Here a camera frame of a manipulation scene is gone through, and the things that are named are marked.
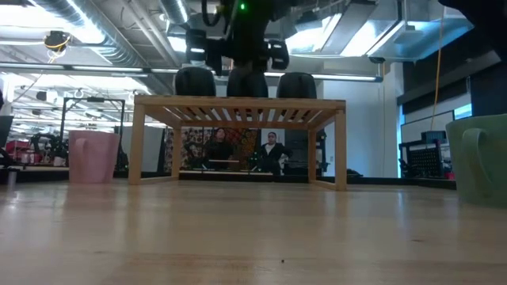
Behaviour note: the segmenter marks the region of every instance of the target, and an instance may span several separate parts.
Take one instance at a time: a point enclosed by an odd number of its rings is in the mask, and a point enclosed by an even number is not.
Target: green container
[[[456,120],[446,128],[460,199],[507,208],[507,114]]]

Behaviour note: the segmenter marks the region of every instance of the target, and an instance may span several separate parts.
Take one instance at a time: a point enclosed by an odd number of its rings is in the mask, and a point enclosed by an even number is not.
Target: ceiling
[[[167,27],[158,0],[137,0],[148,15],[149,21],[140,20],[139,9],[126,9],[127,0],[74,0],[76,3],[88,2],[87,5],[100,11],[98,19],[110,25],[116,42],[124,43],[132,49],[139,63],[146,67],[176,67],[184,63],[185,40],[182,29],[177,26]],[[416,61],[433,53],[438,48],[440,18],[442,6],[437,0],[411,0],[402,5],[398,0],[382,1],[339,1],[340,4],[330,6],[337,0],[307,1],[307,4],[296,8],[282,21],[271,23],[266,30],[268,38],[285,38],[287,27],[293,26],[295,20],[308,7],[320,7],[316,11],[321,28],[313,28],[298,32],[287,38],[291,49],[291,63],[287,71],[302,71],[312,74],[351,74],[360,76],[378,76],[378,66],[368,56],[384,57],[390,61]],[[193,25],[202,25],[200,1],[188,0],[193,12]],[[213,10],[215,2],[209,1],[208,11]],[[110,60],[104,57],[106,47],[94,42],[93,33],[89,29],[80,31],[72,28],[74,38],[61,57],[53,59],[53,54],[41,43],[49,30],[69,30],[69,23],[61,17],[53,17],[40,7],[34,6],[0,6],[0,62],[4,63],[53,63],[66,65],[111,66]],[[444,21],[443,44],[463,35],[472,25],[455,10],[447,9]],[[220,36],[221,28],[206,28],[209,36]],[[161,46],[157,33],[166,38],[170,49],[175,53],[161,52],[167,47]],[[225,66],[230,65],[224,59]],[[132,113],[132,94],[137,93],[172,93],[172,74],[150,75],[149,78],[130,78],[128,76],[111,77],[111,74],[93,74],[93,76],[77,75],[72,72],[65,74],[37,74],[34,70],[9,70],[0,74],[4,81],[4,89],[9,83],[10,100],[22,95],[13,102],[14,114],[20,124],[36,127],[59,126],[64,97],[73,97],[83,92],[86,97],[104,97],[126,100],[125,120],[130,121]],[[277,80],[268,80],[271,86]],[[46,91],[56,96],[51,101],[36,99],[37,92]],[[104,114],[101,118],[91,118],[85,114],[88,109],[99,108]],[[75,105],[69,112],[69,120],[98,120],[91,127],[111,126],[120,119],[118,106],[111,103],[94,104],[86,101]],[[41,110],[42,115],[33,109]],[[27,127],[18,128],[27,133]],[[86,127],[89,123],[71,123],[71,127]]]

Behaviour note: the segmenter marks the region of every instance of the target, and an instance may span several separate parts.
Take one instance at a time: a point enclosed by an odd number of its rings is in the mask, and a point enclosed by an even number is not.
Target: white wall
[[[324,82],[324,99],[347,102],[347,168],[365,177],[398,177],[399,78],[399,68],[391,68],[384,83]],[[324,175],[334,176],[334,123],[325,132]]]
[[[453,97],[449,100],[442,101],[436,105],[435,115],[441,114],[443,112],[452,111],[459,107],[463,107],[464,105],[468,105],[471,103],[471,97],[469,93],[465,93],[458,97]],[[433,106],[429,106],[423,108],[421,110],[417,110],[416,112],[412,112],[405,115],[405,122],[410,123],[415,120],[424,119],[433,115]]]

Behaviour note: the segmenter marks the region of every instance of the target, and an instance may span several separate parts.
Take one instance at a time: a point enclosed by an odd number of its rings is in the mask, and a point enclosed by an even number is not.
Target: wooden leg
[[[132,140],[130,145],[130,162],[128,164],[128,183],[141,183],[141,165],[143,164],[144,143],[144,105],[134,107],[134,121],[132,125]]]
[[[317,146],[315,145],[317,139],[317,133],[315,130],[308,131],[308,180],[314,181],[317,179],[317,169],[315,168],[315,152]]]
[[[173,129],[173,165],[172,165],[172,177],[180,177],[181,167],[181,129]]]
[[[347,190],[347,120],[339,110],[334,118],[334,179],[338,191]]]

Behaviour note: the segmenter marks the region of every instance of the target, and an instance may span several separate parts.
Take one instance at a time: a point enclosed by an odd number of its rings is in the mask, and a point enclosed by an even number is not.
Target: black jacket
[[[276,161],[278,162],[282,156],[282,154],[287,155],[288,157],[292,156],[292,151],[289,150],[287,147],[285,147],[283,144],[277,142],[275,146],[271,149],[271,151],[266,151],[265,146],[267,143],[263,144],[261,146],[261,160],[270,160],[270,161]]]

